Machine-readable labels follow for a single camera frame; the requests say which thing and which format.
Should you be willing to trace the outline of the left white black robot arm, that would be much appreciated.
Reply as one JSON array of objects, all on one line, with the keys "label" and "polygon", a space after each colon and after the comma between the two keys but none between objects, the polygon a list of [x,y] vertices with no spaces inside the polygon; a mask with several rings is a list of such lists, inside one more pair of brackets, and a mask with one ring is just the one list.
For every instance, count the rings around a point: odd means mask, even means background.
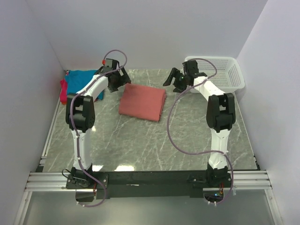
[{"label": "left white black robot arm", "polygon": [[115,92],[130,82],[125,68],[101,67],[81,90],[67,96],[66,123],[71,129],[75,152],[71,173],[82,188],[89,188],[94,182],[90,155],[90,135],[96,119],[94,100],[106,88]]}]

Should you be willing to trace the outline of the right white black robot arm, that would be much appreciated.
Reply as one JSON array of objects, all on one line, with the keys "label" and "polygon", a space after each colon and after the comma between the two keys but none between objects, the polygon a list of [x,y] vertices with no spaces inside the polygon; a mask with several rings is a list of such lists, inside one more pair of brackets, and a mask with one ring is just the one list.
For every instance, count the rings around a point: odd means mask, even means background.
[{"label": "right white black robot arm", "polygon": [[164,82],[164,86],[169,86],[174,80],[174,92],[180,97],[190,90],[195,89],[207,100],[206,122],[211,130],[211,150],[210,158],[206,170],[206,183],[211,187],[216,187],[220,183],[230,180],[227,160],[227,145],[230,131],[236,121],[235,100],[232,93],[225,93],[214,85],[205,73],[184,75],[180,70],[172,68]]}]

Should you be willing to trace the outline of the salmon pink t shirt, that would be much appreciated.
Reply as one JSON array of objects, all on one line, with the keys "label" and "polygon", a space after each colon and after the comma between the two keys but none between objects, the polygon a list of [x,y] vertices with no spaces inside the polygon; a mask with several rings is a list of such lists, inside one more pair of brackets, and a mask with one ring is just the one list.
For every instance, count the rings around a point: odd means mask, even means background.
[{"label": "salmon pink t shirt", "polygon": [[127,83],[120,99],[119,114],[158,122],[165,99],[164,89]]}]

